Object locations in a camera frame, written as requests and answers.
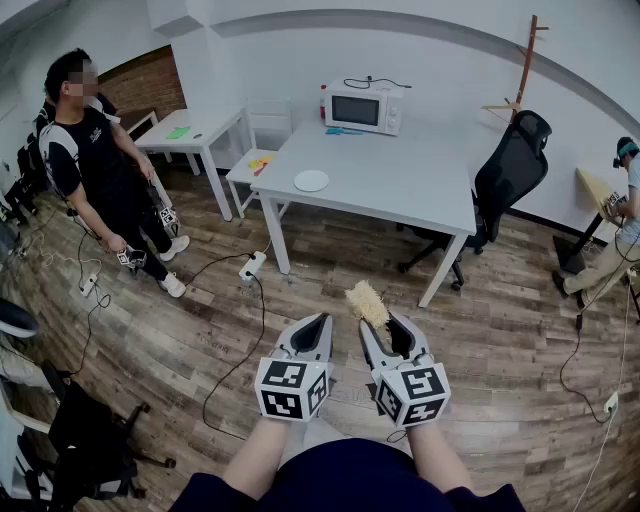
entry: white sneaker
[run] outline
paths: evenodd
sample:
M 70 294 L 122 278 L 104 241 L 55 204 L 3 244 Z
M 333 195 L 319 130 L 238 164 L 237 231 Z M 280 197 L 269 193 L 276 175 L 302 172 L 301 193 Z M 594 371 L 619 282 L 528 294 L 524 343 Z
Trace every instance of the white sneaker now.
M 175 272 L 169 272 L 164 281 L 158 281 L 160 288 L 168 292 L 174 299 L 178 299 L 187 291 L 187 287 L 176 278 Z
M 171 248 L 167 252 L 158 253 L 158 256 L 162 261 L 171 261 L 176 254 L 189 247 L 189 242 L 191 240 L 187 235 L 174 238 L 171 240 Z

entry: microwave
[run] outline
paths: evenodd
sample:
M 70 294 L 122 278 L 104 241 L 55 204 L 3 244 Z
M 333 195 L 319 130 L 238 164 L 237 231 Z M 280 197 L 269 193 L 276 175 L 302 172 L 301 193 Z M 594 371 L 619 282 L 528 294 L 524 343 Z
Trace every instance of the microwave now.
M 383 82 L 369 82 L 369 87 L 345 85 L 339 79 L 325 89 L 324 110 L 327 126 L 398 135 L 402 122 L 404 88 Z

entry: human hand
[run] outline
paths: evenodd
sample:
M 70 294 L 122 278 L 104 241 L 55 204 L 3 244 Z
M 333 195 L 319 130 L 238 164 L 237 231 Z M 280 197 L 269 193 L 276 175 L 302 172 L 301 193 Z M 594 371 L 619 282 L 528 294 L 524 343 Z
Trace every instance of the human hand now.
M 148 182 L 151 182 L 151 180 L 153 179 L 153 173 L 156 172 L 156 170 L 153 168 L 153 165 L 151 165 L 151 162 L 147 158 L 142 158 L 138 162 L 138 165 L 140 166 L 140 172 L 142 173 L 142 175 Z
M 111 252 L 119 253 L 127 248 L 127 242 L 120 235 L 113 233 L 107 240 L 107 245 Z

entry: coat rack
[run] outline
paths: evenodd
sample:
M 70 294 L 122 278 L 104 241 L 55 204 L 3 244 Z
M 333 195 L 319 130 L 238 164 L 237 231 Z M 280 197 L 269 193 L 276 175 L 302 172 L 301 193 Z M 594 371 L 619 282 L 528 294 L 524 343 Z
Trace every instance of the coat rack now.
M 511 110 L 511 121 L 515 115 L 522 110 L 522 97 L 524 96 L 524 88 L 527 85 L 527 78 L 529 77 L 529 68 L 531 67 L 531 61 L 533 60 L 533 45 L 536 42 L 536 33 L 539 30 L 549 30 L 549 27 L 539 27 L 538 26 L 538 17 L 534 14 L 531 17 L 531 31 L 529 32 L 529 46 L 527 47 L 527 53 L 523 54 L 525 56 L 524 59 L 524 69 L 522 70 L 522 78 L 520 79 L 520 87 L 518 88 L 518 94 L 516 95 L 516 101 L 511 102 L 507 98 L 504 99 L 506 105 L 485 105 L 482 107 L 484 110 Z

